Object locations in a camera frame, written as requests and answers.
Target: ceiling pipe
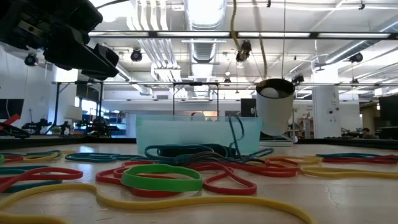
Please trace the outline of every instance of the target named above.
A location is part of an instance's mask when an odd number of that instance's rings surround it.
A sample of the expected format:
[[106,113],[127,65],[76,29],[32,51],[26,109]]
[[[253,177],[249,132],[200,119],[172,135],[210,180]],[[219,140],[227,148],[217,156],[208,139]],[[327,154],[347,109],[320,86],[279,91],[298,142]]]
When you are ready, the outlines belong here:
[[[127,17],[127,26],[129,27],[130,30],[142,30],[141,25],[138,20],[138,0],[130,0],[131,3],[131,16]],[[141,47],[145,50],[147,53],[149,59],[157,68],[162,67],[162,64],[160,61],[158,61],[155,57],[155,52],[152,50],[150,47],[150,44],[147,39],[139,39],[138,40],[139,44]]]
[[[154,30],[159,30],[159,26],[157,25],[157,13],[156,13],[156,0],[150,0],[150,25]],[[167,59],[167,68],[173,67],[169,52],[165,46],[164,40],[158,40],[160,46],[162,47],[162,50],[164,52],[164,55],[166,56]]]
[[398,62],[393,63],[391,65],[387,65],[387,66],[382,67],[380,69],[377,69],[376,71],[373,71],[373,72],[368,72],[368,73],[365,73],[365,74],[362,74],[362,75],[358,75],[358,76],[356,76],[354,78],[358,79],[358,81],[362,81],[363,82],[364,80],[367,80],[367,79],[369,79],[371,77],[375,77],[375,76],[378,76],[378,75],[382,75],[382,74],[384,74],[386,72],[390,72],[392,70],[396,70],[397,69],[396,68],[397,65],[398,65]]
[[373,57],[373,58],[370,58],[370,59],[367,60],[367,61],[364,61],[364,62],[361,62],[361,63],[359,63],[359,64],[356,64],[356,65],[352,66],[352,68],[351,68],[351,66],[350,66],[350,68],[347,68],[346,70],[342,71],[341,74],[342,74],[342,73],[346,73],[346,72],[350,72],[350,71],[352,71],[352,70],[354,70],[354,69],[356,69],[356,68],[362,67],[363,65],[366,65],[366,64],[369,63],[369,62],[372,62],[372,61],[377,60],[377,59],[379,59],[379,58],[381,58],[381,57],[383,57],[383,56],[386,56],[386,55],[388,55],[388,54],[391,54],[391,53],[393,53],[393,52],[395,52],[395,51],[397,51],[397,50],[398,50],[398,47],[394,47],[393,49],[388,50],[387,52],[384,52],[383,54],[377,55],[377,56],[375,56],[375,57]]
[[[167,26],[167,9],[166,9],[166,0],[159,0],[160,3],[160,26],[162,27],[162,30],[169,30]],[[177,65],[177,60],[175,59],[175,54],[173,50],[173,45],[172,41],[170,39],[165,39],[166,42],[166,48],[167,51],[169,52],[171,62],[173,64],[174,68],[178,68]]]
[[[134,79],[132,77],[132,75],[130,75],[130,73],[122,65],[120,65],[120,63],[118,63],[116,65],[116,69],[119,70],[118,75],[121,76],[125,81],[127,81],[127,82],[136,82],[137,81],[136,79]],[[144,85],[134,83],[131,86],[134,87],[136,90],[138,90],[140,95],[151,96],[153,94],[152,89],[149,87],[145,87]]]
[[[398,15],[378,25],[375,29],[372,29],[371,32],[396,32],[396,30],[398,30]],[[323,59],[323,63],[320,63],[319,65],[324,66],[340,62],[364,49],[367,49],[368,47],[377,44],[378,42],[380,42],[380,40],[352,41],[344,47],[327,55]]]
[[[144,30],[150,30],[147,22],[147,1],[140,0],[140,2],[141,2],[141,25],[144,28]],[[163,68],[166,68],[167,67],[166,61],[164,60],[162,52],[159,50],[156,41],[154,39],[150,39],[149,43],[150,43],[149,46],[152,48],[152,50],[155,51],[155,58],[158,61],[160,61]]]
[[[213,31],[223,28],[226,0],[184,0],[185,19],[189,30]],[[190,55],[192,62],[209,63],[214,61],[217,44],[191,43]],[[192,65],[195,81],[207,81],[213,72],[213,65]],[[196,96],[204,97],[208,86],[195,86]]]

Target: white pillar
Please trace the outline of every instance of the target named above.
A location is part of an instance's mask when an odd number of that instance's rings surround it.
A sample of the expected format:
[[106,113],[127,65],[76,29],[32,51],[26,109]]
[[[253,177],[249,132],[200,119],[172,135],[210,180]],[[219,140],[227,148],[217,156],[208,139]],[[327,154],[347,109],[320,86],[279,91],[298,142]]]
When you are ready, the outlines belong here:
[[[338,69],[325,67],[313,74],[315,83],[337,83]],[[315,138],[341,137],[337,86],[315,86],[312,90]]]
[[[66,71],[64,69],[58,68],[56,66],[53,67],[54,72],[54,81],[55,82],[75,82],[77,81],[78,70],[72,69],[70,71]],[[52,85],[51,91],[51,99],[50,99],[50,108],[49,108],[49,122],[54,121],[55,116],[55,100],[57,95],[57,85]],[[58,116],[57,116],[57,125],[63,124],[65,120],[65,114],[70,105],[75,105],[75,97],[76,97],[76,85],[67,86],[59,96],[58,100]]]

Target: ductwork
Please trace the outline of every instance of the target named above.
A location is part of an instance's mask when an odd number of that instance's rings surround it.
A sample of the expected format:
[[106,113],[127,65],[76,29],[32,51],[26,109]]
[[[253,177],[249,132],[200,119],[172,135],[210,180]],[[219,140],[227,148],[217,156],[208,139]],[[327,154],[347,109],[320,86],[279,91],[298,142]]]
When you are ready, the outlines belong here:
[[[397,32],[398,31],[398,16],[390,18],[388,21],[383,22],[381,25],[377,26],[371,32]],[[360,51],[375,45],[380,42],[380,40],[363,40],[363,41],[352,41],[346,46],[336,50],[333,53],[327,55],[320,63],[323,65],[330,65],[336,62],[340,62]]]
[[[226,0],[184,0],[185,18],[189,30],[221,30],[224,24]],[[210,63],[214,60],[217,44],[191,43],[190,53],[193,62]],[[206,81],[213,71],[213,65],[192,65],[196,81]],[[196,86],[197,96],[205,96],[203,86]]]

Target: metal frame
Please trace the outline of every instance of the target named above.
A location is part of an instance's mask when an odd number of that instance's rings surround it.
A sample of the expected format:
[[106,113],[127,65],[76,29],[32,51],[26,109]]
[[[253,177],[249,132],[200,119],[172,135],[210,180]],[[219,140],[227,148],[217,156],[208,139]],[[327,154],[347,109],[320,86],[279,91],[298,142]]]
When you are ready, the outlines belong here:
[[[66,89],[66,87],[68,87],[69,85],[73,84],[73,85],[87,85],[89,83],[99,83],[101,85],[101,89],[99,91],[99,101],[97,106],[99,106],[98,110],[97,110],[97,117],[99,117],[99,119],[101,119],[101,109],[102,109],[102,97],[103,97],[103,92],[104,92],[104,83],[103,82],[91,82],[91,81],[87,81],[87,82],[83,82],[83,81],[76,81],[76,82],[52,82],[52,84],[56,84],[57,85],[57,94],[55,95],[55,111],[54,111],[54,121],[52,123],[52,125],[48,128],[48,130],[44,133],[47,134],[53,127],[57,126],[57,120],[58,120],[58,104],[59,104],[59,98],[60,98],[60,94],[61,92]],[[62,84],[66,84],[65,87],[63,87],[62,89],[60,89]]]
[[[218,82],[175,82],[172,83],[173,85],[173,115],[175,115],[175,94],[178,93],[185,85],[190,86],[202,86],[202,85],[215,85],[217,86],[217,116],[220,116],[220,101],[219,101],[219,90],[220,90],[220,83]],[[176,85],[182,85],[181,88],[175,91]]]
[[[235,31],[238,39],[258,39],[259,32]],[[284,32],[261,31],[262,39],[287,40],[397,40],[397,32]],[[89,33],[91,38],[114,39],[232,39],[230,31],[198,31],[198,30],[94,30]]]

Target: spotlight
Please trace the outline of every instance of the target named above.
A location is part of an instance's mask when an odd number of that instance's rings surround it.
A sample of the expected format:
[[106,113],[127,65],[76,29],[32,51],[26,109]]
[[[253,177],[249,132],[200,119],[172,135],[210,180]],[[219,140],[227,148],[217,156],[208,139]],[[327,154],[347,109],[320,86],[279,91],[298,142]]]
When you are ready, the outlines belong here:
[[292,83],[298,84],[304,82],[304,77],[302,74],[298,74],[292,77]]
[[37,65],[37,62],[39,60],[37,59],[36,53],[29,53],[27,57],[25,58],[25,65],[34,67]]
[[142,60],[141,49],[134,49],[130,58],[133,62],[140,62]]
[[348,59],[351,63],[354,63],[354,62],[362,62],[362,60],[363,60],[363,55],[361,54],[361,53],[358,53],[358,54],[356,54],[356,55],[353,55],[353,56],[351,56],[349,59]]
[[244,40],[238,50],[238,54],[236,54],[236,61],[245,62],[249,58],[251,50],[250,40]]

